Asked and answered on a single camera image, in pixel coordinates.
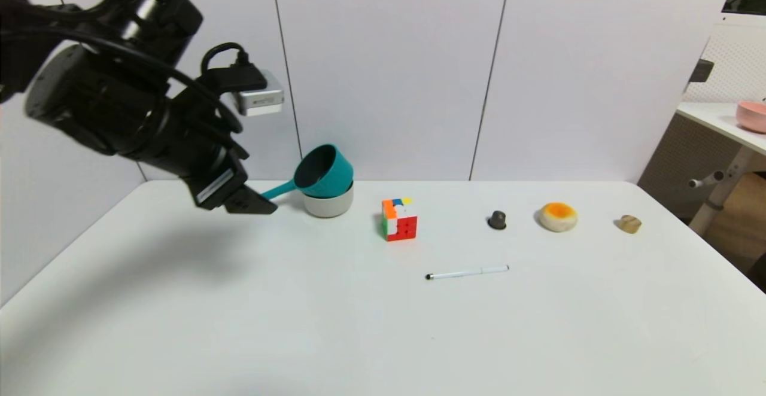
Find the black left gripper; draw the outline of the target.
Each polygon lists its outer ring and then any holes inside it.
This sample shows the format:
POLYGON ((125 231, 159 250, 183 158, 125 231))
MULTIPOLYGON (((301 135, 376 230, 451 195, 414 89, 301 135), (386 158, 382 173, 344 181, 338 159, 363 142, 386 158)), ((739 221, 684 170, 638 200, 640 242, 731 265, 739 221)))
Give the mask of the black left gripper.
POLYGON ((274 213, 276 203, 241 185, 246 174, 240 158, 246 152, 232 132, 215 115, 170 116, 157 136, 157 167, 184 181, 197 207, 224 205, 230 214, 274 213))

